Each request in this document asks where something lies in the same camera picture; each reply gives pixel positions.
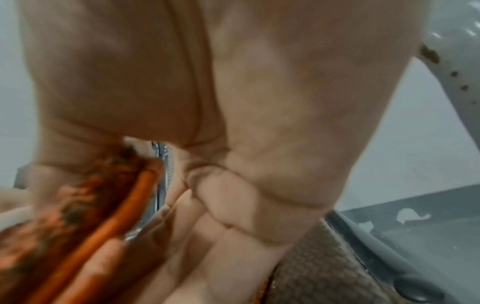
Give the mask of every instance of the hand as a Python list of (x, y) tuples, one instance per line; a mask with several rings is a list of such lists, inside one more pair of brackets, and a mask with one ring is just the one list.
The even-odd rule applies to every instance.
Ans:
[(136, 304), (252, 295), (332, 209), (427, 6), (18, 2), (38, 101), (37, 209), (124, 136), (174, 146), (169, 207), (110, 287), (130, 286), (117, 299)]

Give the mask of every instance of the palm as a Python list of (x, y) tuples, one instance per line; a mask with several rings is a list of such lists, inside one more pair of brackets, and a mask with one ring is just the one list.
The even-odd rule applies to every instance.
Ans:
[(176, 203), (124, 269), (160, 264), (128, 292), (135, 303), (247, 299), (332, 208), (425, 12), (407, 0), (19, 2), (38, 205), (123, 136), (176, 147)]

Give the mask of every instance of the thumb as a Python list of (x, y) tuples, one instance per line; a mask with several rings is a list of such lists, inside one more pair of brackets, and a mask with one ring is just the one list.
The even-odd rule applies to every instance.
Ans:
[(50, 205), (60, 186), (79, 182), (89, 163), (123, 140), (122, 136), (91, 128), (42, 104), (39, 102), (38, 143), (28, 187), (35, 211)]

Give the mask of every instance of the skin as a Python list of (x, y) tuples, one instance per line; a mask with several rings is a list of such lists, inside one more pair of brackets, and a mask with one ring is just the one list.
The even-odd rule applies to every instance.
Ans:
[(333, 208), (419, 45), (428, 2), (18, 7), (38, 104), (37, 210), (125, 136), (174, 147), (167, 207), (99, 302), (240, 304)]

